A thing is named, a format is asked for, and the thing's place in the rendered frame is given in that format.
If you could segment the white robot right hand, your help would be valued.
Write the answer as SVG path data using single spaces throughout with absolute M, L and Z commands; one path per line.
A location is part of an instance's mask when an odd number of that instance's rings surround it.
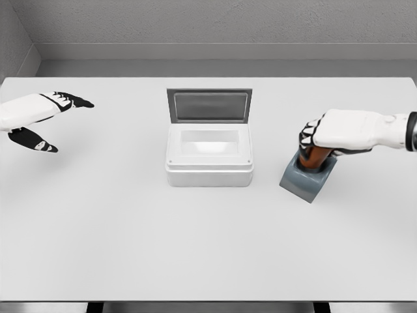
M 309 121 L 301 130 L 300 154 L 308 157 L 308 148 L 322 147 L 333 155 L 371 151 L 376 145 L 389 146 L 383 115 L 359 110 L 328 110 L 322 117 Z

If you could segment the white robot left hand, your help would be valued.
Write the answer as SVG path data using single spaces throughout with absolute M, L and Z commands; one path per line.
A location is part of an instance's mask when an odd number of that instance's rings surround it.
M 6 132 L 12 142 L 25 148 L 57 153 L 56 146 L 27 127 L 72 108 L 93 107 L 92 102 L 62 91 L 33 93 L 0 103 L 0 132 Z

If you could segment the grey hinged box lid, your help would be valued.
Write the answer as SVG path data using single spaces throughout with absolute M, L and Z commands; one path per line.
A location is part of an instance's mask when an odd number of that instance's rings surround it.
M 246 124 L 251 89 L 168 89 L 172 123 Z

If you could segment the white open box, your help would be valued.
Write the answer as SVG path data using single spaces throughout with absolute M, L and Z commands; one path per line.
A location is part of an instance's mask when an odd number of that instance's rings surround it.
M 172 124 L 165 170 L 171 186 L 246 187 L 254 161 L 247 124 Z

